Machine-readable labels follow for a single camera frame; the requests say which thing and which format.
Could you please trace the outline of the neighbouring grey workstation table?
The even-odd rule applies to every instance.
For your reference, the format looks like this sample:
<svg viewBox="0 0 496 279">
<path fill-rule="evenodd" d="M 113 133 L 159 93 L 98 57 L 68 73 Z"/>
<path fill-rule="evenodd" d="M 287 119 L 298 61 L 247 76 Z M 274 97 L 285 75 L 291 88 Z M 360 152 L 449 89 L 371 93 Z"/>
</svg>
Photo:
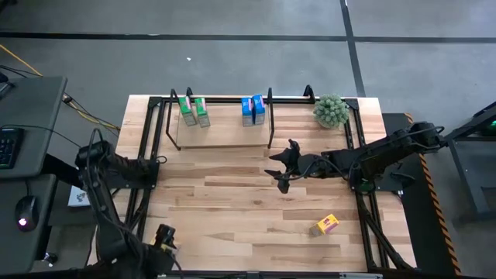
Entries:
<svg viewBox="0 0 496 279">
<path fill-rule="evenodd" d="M 496 102 L 475 113 L 447 136 L 448 147 L 470 201 L 459 223 L 496 219 L 485 191 L 496 191 Z"/>
</svg>

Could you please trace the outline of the green Apple Jacks box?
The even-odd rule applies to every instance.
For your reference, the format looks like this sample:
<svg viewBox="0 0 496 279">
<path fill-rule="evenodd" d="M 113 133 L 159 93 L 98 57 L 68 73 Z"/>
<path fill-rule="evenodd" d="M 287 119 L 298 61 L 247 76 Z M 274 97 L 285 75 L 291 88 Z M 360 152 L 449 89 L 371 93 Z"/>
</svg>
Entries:
<svg viewBox="0 0 496 279">
<path fill-rule="evenodd" d="M 197 124 L 193 109 L 191 106 L 191 100 L 188 96 L 180 97 L 178 99 L 179 106 L 181 110 L 181 115 L 187 126 L 194 126 Z"/>
<path fill-rule="evenodd" d="M 209 127 L 210 120 L 208 117 L 208 109 L 206 106 L 206 101 L 204 98 L 196 98 L 195 99 L 195 107 L 196 107 L 196 113 L 197 113 L 197 118 L 198 118 L 198 124 L 200 127 L 205 128 Z"/>
</svg>

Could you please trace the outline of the black-framed wooden shelf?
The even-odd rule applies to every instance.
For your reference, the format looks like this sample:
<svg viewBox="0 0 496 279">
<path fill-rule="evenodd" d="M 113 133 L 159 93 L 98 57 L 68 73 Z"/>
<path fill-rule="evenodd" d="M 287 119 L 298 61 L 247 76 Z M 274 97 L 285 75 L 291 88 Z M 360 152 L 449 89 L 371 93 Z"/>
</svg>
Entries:
<svg viewBox="0 0 496 279">
<path fill-rule="evenodd" d="M 187 126 L 181 115 L 178 99 L 188 96 L 197 124 Z M 165 133 L 177 150 L 192 148 L 255 147 L 270 148 L 275 133 L 274 114 L 277 109 L 289 105 L 313 105 L 316 101 L 310 85 L 305 87 L 302 96 L 273 96 L 269 88 L 263 95 L 265 104 L 265 121 L 263 125 L 243 127 L 242 95 L 194 95 L 190 88 L 185 95 L 179 95 L 174 89 L 170 96 L 163 98 L 167 102 L 167 121 Z M 202 128 L 198 124 L 195 99 L 204 98 L 208 109 L 210 126 Z"/>
</svg>

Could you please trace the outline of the grey keyboard desk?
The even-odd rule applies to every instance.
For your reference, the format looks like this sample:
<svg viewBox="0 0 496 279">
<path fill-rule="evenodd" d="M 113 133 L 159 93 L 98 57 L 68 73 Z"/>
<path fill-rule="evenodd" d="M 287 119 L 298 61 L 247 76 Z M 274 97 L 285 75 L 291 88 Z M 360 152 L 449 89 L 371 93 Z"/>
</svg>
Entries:
<svg viewBox="0 0 496 279">
<path fill-rule="evenodd" d="M 0 179 L 35 177 L 42 172 L 67 79 L 32 77 L 10 82 L 0 98 L 0 127 L 23 128 L 24 137 L 13 168 L 0 170 Z"/>
</svg>

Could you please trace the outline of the black computer mouse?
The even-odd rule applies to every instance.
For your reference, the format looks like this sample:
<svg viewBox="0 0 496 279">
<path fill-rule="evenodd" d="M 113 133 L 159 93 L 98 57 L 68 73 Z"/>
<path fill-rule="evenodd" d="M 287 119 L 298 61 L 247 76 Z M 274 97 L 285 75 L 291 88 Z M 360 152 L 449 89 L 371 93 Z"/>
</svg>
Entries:
<svg viewBox="0 0 496 279">
<path fill-rule="evenodd" d="M 18 200 L 15 207 L 15 220 L 18 229 L 22 232 L 30 232 L 37 227 L 39 212 L 35 196 L 27 195 Z"/>
</svg>

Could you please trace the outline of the green plant in woven pot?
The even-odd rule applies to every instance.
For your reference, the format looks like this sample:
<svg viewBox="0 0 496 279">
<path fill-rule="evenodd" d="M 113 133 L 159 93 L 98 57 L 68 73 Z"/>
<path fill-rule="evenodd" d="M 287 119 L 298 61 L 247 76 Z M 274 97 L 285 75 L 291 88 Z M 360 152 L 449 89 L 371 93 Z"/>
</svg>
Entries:
<svg viewBox="0 0 496 279">
<path fill-rule="evenodd" d="M 327 129 L 336 129 L 349 120 L 349 106 L 338 95 L 323 95 L 315 103 L 316 122 Z"/>
</svg>

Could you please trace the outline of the yellow Corn Pops box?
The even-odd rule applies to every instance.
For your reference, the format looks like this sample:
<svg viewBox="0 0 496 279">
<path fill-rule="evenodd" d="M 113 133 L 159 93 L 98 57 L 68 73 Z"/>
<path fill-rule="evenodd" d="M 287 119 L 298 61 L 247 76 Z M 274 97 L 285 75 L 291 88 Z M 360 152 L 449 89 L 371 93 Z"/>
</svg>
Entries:
<svg viewBox="0 0 496 279">
<path fill-rule="evenodd" d="M 333 214 L 330 214 L 314 224 L 309 229 L 309 232 L 312 236 L 322 236 L 329 234 L 338 225 L 339 220 Z"/>
</svg>

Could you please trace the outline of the grey mouse desk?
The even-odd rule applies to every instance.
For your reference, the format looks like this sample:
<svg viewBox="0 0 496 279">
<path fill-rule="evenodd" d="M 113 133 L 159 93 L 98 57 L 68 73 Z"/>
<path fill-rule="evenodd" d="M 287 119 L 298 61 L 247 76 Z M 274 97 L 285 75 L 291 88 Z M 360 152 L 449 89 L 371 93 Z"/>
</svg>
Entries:
<svg viewBox="0 0 496 279">
<path fill-rule="evenodd" d="M 30 179 L 0 181 L 0 274 L 29 272 L 47 250 L 51 227 L 48 225 L 57 178 L 44 174 Z M 36 197 L 39 213 L 36 228 L 23 232 L 15 214 L 17 202 L 26 194 Z"/>
</svg>

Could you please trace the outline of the black keyboard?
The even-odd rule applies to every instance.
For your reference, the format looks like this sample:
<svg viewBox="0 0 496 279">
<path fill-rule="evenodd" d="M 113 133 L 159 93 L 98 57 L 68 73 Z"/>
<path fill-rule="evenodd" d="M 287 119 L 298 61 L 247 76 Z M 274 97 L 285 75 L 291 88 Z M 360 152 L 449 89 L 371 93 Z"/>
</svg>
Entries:
<svg viewBox="0 0 496 279">
<path fill-rule="evenodd" d="M 0 129 L 0 170 L 12 169 L 15 166 L 23 138 L 22 128 Z"/>
</svg>

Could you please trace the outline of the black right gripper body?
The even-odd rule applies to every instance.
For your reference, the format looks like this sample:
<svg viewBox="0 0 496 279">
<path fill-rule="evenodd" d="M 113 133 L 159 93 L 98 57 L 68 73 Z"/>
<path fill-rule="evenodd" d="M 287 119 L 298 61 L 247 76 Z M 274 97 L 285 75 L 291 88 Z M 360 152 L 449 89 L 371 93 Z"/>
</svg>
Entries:
<svg viewBox="0 0 496 279">
<path fill-rule="evenodd" d="M 333 166 L 326 158 L 317 154 L 305 154 L 290 162 L 287 172 L 291 177 L 333 177 Z"/>
</svg>

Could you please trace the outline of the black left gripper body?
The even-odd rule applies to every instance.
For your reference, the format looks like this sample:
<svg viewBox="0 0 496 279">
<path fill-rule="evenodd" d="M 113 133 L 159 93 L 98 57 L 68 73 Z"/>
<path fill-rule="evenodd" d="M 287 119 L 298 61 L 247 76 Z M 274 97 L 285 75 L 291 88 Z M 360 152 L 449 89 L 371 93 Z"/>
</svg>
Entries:
<svg viewBox="0 0 496 279">
<path fill-rule="evenodd" d="M 145 245 L 145 274 L 165 274 L 175 265 L 174 234 L 176 229 L 160 224 L 150 244 Z"/>
</svg>

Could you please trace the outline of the small white box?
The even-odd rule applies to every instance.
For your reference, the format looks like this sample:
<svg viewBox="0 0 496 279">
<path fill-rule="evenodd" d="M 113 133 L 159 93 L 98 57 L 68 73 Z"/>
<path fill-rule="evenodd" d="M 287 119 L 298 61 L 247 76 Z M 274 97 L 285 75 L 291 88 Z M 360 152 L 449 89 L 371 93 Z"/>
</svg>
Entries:
<svg viewBox="0 0 496 279">
<path fill-rule="evenodd" d="M 69 207 L 85 207 L 89 206 L 90 202 L 86 191 L 78 187 L 72 186 L 69 194 L 67 205 Z"/>
</svg>

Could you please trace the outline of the black hazard-striped floor mat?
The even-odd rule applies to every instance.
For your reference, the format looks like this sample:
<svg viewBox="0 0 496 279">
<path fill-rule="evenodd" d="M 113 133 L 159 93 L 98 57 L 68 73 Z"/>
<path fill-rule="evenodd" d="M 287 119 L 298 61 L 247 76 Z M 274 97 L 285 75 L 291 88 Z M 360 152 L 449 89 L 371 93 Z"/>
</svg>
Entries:
<svg viewBox="0 0 496 279">
<path fill-rule="evenodd" d="M 388 167 L 378 184 L 403 191 L 400 200 L 417 267 L 424 273 L 460 275 L 460 265 L 425 157 L 414 153 Z"/>
</svg>

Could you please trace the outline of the blue Rice Krispies box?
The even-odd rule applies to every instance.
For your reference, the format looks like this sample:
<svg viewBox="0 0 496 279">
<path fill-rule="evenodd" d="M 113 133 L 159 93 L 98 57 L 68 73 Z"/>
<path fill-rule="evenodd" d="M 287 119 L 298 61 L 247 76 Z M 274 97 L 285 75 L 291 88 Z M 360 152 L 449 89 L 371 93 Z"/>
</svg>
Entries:
<svg viewBox="0 0 496 279">
<path fill-rule="evenodd" d="M 252 98 L 242 97 L 241 98 L 241 108 L 242 108 L 242 124 L 243 127 L 253 126 L 253 102 Z"/>
<path fill-rule="evenodd" d="M 253 122 L 255 125 L 263 125 L 265 121 L 265 104 L 262 95 L 254 95 L 253 101 Z"/>
</svg>

